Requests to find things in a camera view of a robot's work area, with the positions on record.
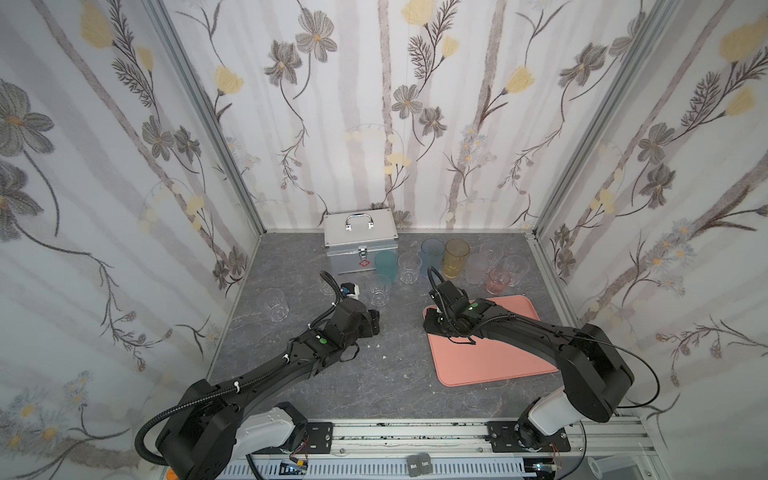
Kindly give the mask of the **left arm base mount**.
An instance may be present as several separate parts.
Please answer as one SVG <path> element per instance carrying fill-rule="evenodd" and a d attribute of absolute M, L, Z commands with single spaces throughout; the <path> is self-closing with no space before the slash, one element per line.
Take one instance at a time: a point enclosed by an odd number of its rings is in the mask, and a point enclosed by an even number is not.
<path fill-rule="evenodd" d="M 283 445 L 262 449 L 258 454 L 329 454 L 333 433 L 332 422 L 309 422 L 305 426 L 297 427 Z"/>

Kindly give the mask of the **clear faceted cup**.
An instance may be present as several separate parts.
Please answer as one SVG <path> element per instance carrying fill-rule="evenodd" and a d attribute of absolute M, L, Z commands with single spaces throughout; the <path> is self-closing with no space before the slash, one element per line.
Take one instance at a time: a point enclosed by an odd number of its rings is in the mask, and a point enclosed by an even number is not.
<path fill-rule="evenodd" d="M 325 296 L 335 296 L 338 293 L 338 284 L 333 278 L 321 277 L 319 289 Z"/>
<path fill-rule="evenodd" d="M 383 307 L 388 303 L 392 281 L 386 275 L 375 274 L 368 279 L 366 285 L 372 305 Z"/>
<path fill-rule="evenodd" d="M 412 285 L 420 277 L 422 260 L 418 254 L 406 252 L 399 256 L 399 278 L 403 284 Z"/>

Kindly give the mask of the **clear cup far left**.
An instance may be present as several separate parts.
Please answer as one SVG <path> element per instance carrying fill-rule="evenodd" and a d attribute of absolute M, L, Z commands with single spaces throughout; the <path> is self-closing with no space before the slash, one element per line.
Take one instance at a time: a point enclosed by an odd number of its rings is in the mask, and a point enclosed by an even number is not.
<path fill-rule="evenodd" d="M 265 315 L 274 323 L 284 321 L 290 313 L 285 294 L 278 288 L 264 290 L 258 298 L 258 303 Z"/>

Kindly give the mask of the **clear faceted cup by case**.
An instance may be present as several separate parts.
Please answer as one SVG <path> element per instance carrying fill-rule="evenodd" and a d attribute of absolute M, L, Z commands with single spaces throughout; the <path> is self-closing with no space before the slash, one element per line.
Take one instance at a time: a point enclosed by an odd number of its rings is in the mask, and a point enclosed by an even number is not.
<path fill-rule="evenodd" d="M 333 278 L 321 277 L 319 289 L 325 296 L 335 296 L 338 293 L 338 284 Z"/>

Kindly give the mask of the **clear faceted cup front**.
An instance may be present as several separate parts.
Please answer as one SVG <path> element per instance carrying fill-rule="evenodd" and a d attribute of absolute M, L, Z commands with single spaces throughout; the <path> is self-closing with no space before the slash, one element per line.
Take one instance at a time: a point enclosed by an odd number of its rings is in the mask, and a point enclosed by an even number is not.
<path fill-rule="evenodd" d="M 372 305 L 383 307 L 388 303 L 392 281 L 386 275 L 375 274 L 368 279 L 366 285 Z"/>

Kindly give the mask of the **teal plastic cup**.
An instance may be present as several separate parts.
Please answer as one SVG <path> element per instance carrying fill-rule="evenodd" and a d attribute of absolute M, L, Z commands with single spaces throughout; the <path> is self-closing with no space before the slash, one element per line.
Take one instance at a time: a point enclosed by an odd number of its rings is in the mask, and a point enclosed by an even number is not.
<path fill-rule="evenodd" d="M 379 252 L 375 257 L 375 269 L 390 282 L 395 283 L 398 276 L 398 255 L 392 250 Z"/>

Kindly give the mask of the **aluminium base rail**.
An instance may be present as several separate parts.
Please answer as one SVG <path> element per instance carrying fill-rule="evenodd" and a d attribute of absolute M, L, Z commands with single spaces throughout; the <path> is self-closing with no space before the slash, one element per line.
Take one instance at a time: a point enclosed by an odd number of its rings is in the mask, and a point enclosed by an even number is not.
<path fill-rule="evenodd" d="M 564 428 L 567 453 L 493 453 L 489 421 L 509 419 L 319 420 L 332 422 L 329 454 L 258 454 L 299 426 L 284 412 L 257 415 L 237 433 L 235 453 L 214 479 L 595 479 L 589 457 L 635 457 L 645 479 L 666 479 L 645 427 L 630 417 Z"/>

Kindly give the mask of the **frosted dimpled cup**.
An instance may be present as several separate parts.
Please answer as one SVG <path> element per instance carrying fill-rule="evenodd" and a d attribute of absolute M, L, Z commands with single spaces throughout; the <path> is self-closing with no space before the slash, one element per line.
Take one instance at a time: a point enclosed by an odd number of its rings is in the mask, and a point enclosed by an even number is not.
<path fill-rule="evenodd" d="M 490 264 L 490 257 L 487 253 L 471 253 L 467 259 L 464 270 L 466 282 L 471 285 L 480 284 L 485 279 Z"/>

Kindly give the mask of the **pink plastic tray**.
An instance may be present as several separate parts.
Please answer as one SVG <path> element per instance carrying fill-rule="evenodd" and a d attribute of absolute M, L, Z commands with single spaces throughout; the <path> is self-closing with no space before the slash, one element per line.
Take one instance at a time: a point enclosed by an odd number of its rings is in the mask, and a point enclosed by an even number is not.
<path fill-rule="evenodd" d="M 427 338 L 438 380 L 447 387 L 557 372 L 546 360 L 503 342 L 476 339 L 475 345 L 457 344 L 431 333 Z"/>

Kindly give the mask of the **pink plastic cup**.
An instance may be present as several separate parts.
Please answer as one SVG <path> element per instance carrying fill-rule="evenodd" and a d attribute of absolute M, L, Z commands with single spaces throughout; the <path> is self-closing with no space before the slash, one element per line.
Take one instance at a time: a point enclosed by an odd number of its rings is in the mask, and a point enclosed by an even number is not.
<path fill-rule="evenodd" d="M 503 266 L 493 267 L 486 277 L 485 289 L 491 295 L 500 295 L 511 281 L 511 274 Z"/>

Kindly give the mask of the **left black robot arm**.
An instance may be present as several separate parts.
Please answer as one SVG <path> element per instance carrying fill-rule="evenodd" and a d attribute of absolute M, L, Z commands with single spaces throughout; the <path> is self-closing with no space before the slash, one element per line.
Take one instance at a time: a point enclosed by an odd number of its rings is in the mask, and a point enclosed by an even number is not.
<path fill-rule="evenodd" d="M 340 362 L 360 339 L 380 333 L 380 312 L 354 298 L 291 338 L 285 351 L 216 385 L 202 379 L 179 402 L 137 431 L 134 448 L 145 461 L 168 466 L 180 479 L 214 479 L 235 453 L 237 431 L 269 397 Z"/>

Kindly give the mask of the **amber plastic cup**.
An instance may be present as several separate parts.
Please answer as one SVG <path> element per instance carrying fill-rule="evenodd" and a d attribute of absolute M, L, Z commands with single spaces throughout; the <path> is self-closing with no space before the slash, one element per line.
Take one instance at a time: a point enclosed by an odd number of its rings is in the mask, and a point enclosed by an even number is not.
<path fill-rule="evenodd" d="M 449 279 L 457 278 L 471 252 L 470 245 L 461 238 L 452 238 L 445 244 L 443 275 Z"/>

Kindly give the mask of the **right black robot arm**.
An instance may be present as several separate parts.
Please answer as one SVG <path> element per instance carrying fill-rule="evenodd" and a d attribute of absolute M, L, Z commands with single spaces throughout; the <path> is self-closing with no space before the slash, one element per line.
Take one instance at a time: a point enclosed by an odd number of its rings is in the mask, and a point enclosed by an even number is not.
<path fill-rule="evenodd" d="M 472 299 L 450 281 L 431 288 L 424 311 L 439 381 L 449 387 L 557 372 L 562 384 L 535 399 L 504 434 L 507 443 L 539 450 L 584 419 L 608 422 L 624 408 L 635 376 L 626 351 L 594 324 L 579 328 L 538 319 L 521 296 Z"/>

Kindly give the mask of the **blue plastic cup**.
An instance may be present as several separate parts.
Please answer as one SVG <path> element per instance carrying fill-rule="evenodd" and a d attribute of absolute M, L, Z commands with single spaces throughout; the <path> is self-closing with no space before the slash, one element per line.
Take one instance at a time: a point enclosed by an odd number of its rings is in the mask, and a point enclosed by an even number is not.
<path fill-rule="evenodd" d="M 442 240 L 438 238 L 428 238 L 424 240 L 420 246 L 420 258 L 422 263 L 420 276 L 427 279 L 431 268 L 440 272 L 443 266 L 444 255 L 445 244 Z"/>

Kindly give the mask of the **clear cup right back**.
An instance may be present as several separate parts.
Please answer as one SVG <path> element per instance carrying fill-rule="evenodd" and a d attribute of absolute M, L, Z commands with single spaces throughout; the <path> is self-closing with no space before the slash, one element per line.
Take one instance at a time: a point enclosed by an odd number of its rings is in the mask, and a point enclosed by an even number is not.
<path fill-rule="evenodd" d="M 502 262 L 502 267 L 510 276 L 507 283 L 509 287 L 518 285 L 531 269 L 530 261 L 521 254 L 506 256 Z"/>

